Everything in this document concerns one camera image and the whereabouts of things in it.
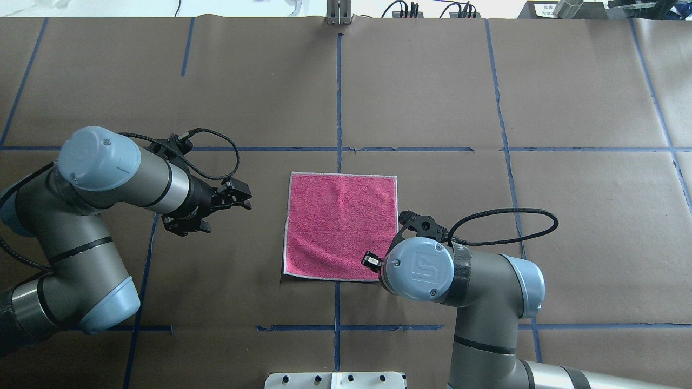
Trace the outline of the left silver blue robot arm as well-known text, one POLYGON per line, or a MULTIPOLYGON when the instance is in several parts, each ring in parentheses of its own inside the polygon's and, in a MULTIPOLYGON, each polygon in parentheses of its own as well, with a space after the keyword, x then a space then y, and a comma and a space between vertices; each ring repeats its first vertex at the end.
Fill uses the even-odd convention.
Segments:
POLYGON ((2 356, 74 327, 99 334, 138 312, 132 276, 102 219, 118 203, 161 216, 177 236, 210 232, 206 217, 250 210, 249 185, 235 177, 203 173, 186 155, 198 133, 154 139, 101 126, 77 130, 59 155, 2 194, 2 223, 34 237, 48 264, 39 264, 2 241, 11 258, 39 269, 2 292, 2 356))

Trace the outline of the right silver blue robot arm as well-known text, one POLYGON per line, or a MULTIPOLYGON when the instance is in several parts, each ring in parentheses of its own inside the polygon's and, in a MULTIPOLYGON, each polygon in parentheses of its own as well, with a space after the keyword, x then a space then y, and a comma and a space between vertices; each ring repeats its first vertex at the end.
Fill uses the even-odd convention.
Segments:
POLYGON ((392 294, 456 308, 447 387, 655 388, 653 383, 517 357, 519 322, 535 318, 545 300, 543 272, 526 259, 474 251, 477 242, 455 236, 469 221, 506 213, 540 214, 552 224, 498 244, 546 236, 559 225, 547 210, 522 207, 472 214, 448 229, 431 216, 405 210, 384 256, 367 251, 361 261, 392 294))

